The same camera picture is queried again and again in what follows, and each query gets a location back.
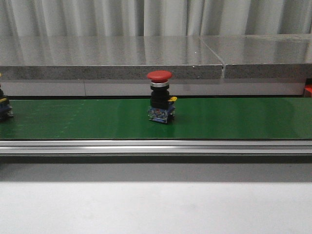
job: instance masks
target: metal side rail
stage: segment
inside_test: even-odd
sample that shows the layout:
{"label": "metal side rail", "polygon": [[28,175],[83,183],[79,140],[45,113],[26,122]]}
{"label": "metal side rail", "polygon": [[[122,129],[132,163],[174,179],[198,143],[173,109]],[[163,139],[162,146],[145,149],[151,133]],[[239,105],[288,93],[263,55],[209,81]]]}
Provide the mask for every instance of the metal side rail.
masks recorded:
{"label": "metal side rail", "polygon": [[0,141],[0,156],[307,155],[312,140],[28,140]]}

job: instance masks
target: white floor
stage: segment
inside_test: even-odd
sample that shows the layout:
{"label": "white floor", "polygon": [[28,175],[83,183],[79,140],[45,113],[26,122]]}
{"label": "white floor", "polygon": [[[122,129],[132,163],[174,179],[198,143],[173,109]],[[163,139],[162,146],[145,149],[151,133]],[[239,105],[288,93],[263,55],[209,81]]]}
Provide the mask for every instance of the white floor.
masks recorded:
{"label": "white floor", "polygon": [[311,164],[0,164],[1,234],[310,234]]}

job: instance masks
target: emergency stop button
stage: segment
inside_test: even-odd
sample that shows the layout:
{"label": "emergency stop button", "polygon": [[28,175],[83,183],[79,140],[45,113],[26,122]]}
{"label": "emergency stop button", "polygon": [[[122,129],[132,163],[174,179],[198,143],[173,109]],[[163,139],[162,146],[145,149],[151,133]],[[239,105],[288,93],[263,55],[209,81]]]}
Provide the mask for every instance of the emergency stop button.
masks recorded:
{"label": "emergency stop button", "polygon": [[168,71],[153,71],[147,74],[147,78],[151,79],[153,83],[166,83],[172,77],[172,73]]}

